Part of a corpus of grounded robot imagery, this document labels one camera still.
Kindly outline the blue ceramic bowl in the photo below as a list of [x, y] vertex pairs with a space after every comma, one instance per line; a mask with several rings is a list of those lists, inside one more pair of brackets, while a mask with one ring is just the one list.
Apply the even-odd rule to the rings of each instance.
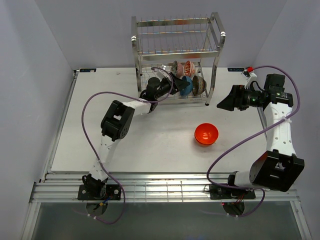
[[182, 97], [185, 97], [185, 96], [188, 96], [192, 92], [192, 90], [193, 90], [193, 81], [187, 75], [183, 76], [182, 80], [188, 83], [188, 86], [186, 86], [184, 89], [182, 89], [179, 92]]

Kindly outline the grey leaf patterned bowl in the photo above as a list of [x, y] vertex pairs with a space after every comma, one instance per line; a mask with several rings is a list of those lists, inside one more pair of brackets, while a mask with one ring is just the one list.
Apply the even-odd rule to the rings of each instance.
[[170, 71], [177, 78], [181, 78], [184, 75], [184, 67], [183, 67], [183, 65], [180, 62], [176, 61], [176, 60], [172, 63]]

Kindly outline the orange floral white bowl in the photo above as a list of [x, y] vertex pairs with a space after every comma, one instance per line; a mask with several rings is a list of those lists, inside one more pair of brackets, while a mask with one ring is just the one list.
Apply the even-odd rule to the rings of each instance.
[[185, 76], [193, 78], [196, 73], [196, 67], [192, 61], [187, 60], [183, 66], [183, 71]]

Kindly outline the brown bowl dark patterned rim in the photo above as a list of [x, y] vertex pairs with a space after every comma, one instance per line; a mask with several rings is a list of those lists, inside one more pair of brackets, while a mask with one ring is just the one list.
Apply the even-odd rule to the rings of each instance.
[[201, 76], [194, 75], [192, 78], [192, 84], [193, 84], [192, 94], [194, 96], [201, 95], [207, 89], [207, 83], [204, 80], [204, 78]]

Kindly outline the orange plastic bowl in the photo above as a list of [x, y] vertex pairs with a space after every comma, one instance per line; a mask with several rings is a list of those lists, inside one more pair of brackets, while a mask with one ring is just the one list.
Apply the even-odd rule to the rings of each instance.
[[195, 128], [194, 139], [201, 146], [211, 146], [219, 138], [218, 128], [211, 123], [201, 123]]

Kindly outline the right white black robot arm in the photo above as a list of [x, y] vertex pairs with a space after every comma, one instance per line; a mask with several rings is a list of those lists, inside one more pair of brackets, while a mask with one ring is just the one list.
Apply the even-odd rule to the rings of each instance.
[[262, 187], [286, 192], [305, 167], [297, 157], [291, 136], [290, 114], [294, 99], [285, 91], [285, 76], [268, 74], [263, 87], [254, 72], [244, 71], [246, 83], [233, 85], [229, 95], [217, 104], [219, 109], [244, 111], [249, 107], [263, 110], [266, 129], [266, 150], [251, 165], [250, 170], [235, 171], [228, 177], [226, 194], [237, 199], [244, 188]]

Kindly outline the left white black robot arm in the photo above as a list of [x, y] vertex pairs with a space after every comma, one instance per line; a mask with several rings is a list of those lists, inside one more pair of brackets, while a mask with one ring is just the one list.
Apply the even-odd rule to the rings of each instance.
[[99, 150], [93, 151], [97, 163], [93, 165], [89, 174], [82, 177], [84, 188], [92, 198], [100, 200], [107, 195], [106, 182], [110, 175], [105, 164], [112, 160], [120, 140], [128, 134], [133, 118], [153, 112], [158, 102], [191, 87], [192, 82], [187, 81], [185, 76], [180, 79], [170, 73], [162, 79], [149, 78], [146, 89], [141, 92], [139, 98], [133, 98], [129, 102], [114, 100], [110, 104], [100, 124]]

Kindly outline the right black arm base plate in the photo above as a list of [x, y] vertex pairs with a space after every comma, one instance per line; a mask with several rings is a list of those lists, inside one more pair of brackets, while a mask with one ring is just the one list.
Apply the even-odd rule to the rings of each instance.
[[214, 184], [206, 184], [203, 191], [209, 194], [211, 200], [253, 200], [256, 198], [254, 191], [246, 191], [240, 189], [233, 189], [228, 187], [220, 187]]

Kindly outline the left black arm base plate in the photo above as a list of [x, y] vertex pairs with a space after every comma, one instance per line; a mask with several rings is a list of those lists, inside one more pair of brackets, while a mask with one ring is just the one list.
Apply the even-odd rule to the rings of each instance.
[[105, 185], [100, 193], [100, 196], [93, 196], [82, 184], [79, 186], [77, 199], [81, 201], [104, 201], [109, 199], [111, 201], [117, 201], [121, 199], [122, 190], [117, 184]]

